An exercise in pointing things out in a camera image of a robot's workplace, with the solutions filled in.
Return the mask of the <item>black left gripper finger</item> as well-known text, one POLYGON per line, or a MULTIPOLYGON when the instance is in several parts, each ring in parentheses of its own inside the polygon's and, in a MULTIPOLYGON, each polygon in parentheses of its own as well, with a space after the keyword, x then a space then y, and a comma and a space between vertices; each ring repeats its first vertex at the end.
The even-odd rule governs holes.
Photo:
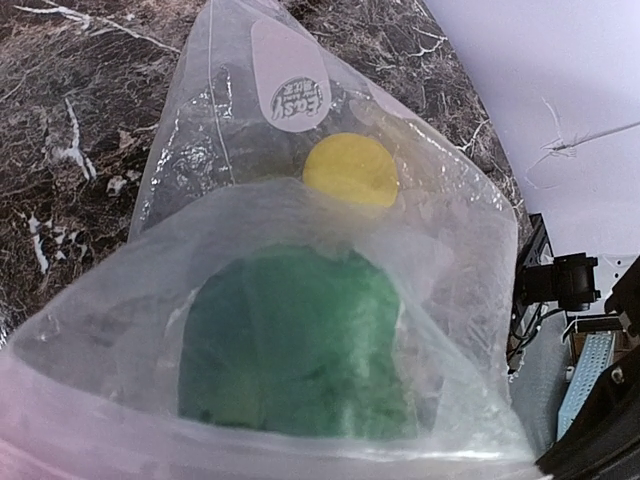
MULTIPOLYGON (((600 316, 571 316, 562 334, 626 333, 639 338, 639 261, 614 285, 600 316)), ((536 462, 554 479, 639 477, 639 347, 615 356, 565 435, 536 462)))

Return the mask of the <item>clear zip top bag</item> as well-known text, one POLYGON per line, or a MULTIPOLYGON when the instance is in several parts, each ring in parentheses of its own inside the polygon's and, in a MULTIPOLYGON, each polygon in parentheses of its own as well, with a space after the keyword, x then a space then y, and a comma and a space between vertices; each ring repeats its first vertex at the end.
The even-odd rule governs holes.
POLYGON ((210 1, 129 242, 1 353, 5 479, 537 479, 495 184, 274 1, 210 1))

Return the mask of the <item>green leafy vegetable toy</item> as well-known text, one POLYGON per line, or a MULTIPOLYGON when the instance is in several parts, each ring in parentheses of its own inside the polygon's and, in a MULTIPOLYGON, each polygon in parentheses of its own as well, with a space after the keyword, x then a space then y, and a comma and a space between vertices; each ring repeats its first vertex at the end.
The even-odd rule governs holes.
POLYGON ((235 260, 189 310, 178 413, 303 437, 411 437, 394 361, 400 309, 388 276, 356 252, 285 246, 235 260))

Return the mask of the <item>yellow lemon toy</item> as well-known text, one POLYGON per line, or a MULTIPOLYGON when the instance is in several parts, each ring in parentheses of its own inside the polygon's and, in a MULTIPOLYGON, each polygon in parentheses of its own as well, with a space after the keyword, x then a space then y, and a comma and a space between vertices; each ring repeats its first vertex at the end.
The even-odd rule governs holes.
POLYGON ((379 141, 355 133, 330 135, 317 143, 302 179, 308 187, 350 203, 390 207, 398 195, 391 153, 379 141))

